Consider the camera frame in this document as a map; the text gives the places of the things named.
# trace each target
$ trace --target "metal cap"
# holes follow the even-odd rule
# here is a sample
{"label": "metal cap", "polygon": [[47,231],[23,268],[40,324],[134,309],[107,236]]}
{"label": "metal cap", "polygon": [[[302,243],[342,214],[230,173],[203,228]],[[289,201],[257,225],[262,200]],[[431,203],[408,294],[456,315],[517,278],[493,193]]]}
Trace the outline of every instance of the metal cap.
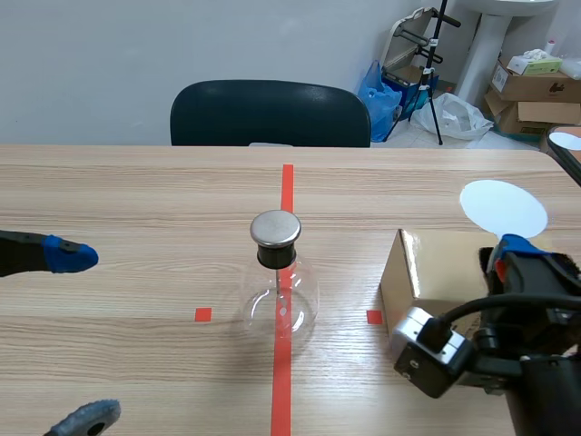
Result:
{"label": "metal cap", "polygon": [[300,236],[300,220],[286,211],[268,211],[258,215],[251,224],[251,237],[259,246],[283,248]]}

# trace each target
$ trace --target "red tape line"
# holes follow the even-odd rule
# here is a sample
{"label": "red tape line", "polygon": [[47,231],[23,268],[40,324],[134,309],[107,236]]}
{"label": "red tape line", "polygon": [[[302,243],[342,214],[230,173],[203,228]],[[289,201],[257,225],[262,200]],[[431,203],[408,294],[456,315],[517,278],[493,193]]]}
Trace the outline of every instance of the red tape line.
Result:
{"label": "red tape line", "polygon": [[[281,209],[294,210],[294,168],[282,166]],[[272,368],[272,416],[271,436],[291,436],[292,403],[292,305],[291,270],[281,270],[281,296],[286,302],[282,311],[281,300],[277,300],[275,314],[274,364]]]}

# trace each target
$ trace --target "cardboard box stack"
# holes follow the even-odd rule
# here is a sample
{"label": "cardboard box stack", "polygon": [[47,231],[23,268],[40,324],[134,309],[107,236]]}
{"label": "cardboard box stack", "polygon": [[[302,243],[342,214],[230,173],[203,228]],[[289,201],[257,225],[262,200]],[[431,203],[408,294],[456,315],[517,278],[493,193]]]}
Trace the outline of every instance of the cardboard box stack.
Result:
{"label": "cardboard box stack", "polygon": [[485,96],[495,130],[540,141],[555,124],[581,124],[581,81],[562,73],[519,75],[499,61]]}

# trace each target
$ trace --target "black chair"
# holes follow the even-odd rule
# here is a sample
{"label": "black chair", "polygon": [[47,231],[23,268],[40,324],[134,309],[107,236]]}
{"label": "black chair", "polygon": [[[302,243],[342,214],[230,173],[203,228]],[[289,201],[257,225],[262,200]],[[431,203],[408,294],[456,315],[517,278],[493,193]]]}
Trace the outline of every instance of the black chair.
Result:
{"label": "black chair", "polygon": [[269,80],[192,84],[173,102],[172,145],[369,147],[365,104],[348,91]]}

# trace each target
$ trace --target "white disc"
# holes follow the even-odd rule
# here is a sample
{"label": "white disc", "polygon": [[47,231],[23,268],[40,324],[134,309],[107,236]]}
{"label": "white disc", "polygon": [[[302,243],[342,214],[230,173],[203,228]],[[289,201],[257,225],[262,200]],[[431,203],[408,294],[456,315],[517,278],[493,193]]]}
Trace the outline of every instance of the white disc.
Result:
{"label": "white disc", "polygon": [[532,238],[547,227],[547,211],[533,195],[510,183],[478,180],[460,194],[466,216],[498,238],[512,233]]}
{"label": "white disc", "polygon": [[553,144],[559,147],[566,148],[567,150],[581,150],[581,138],[577,138],[573,134],[553,132],[548,137]]}

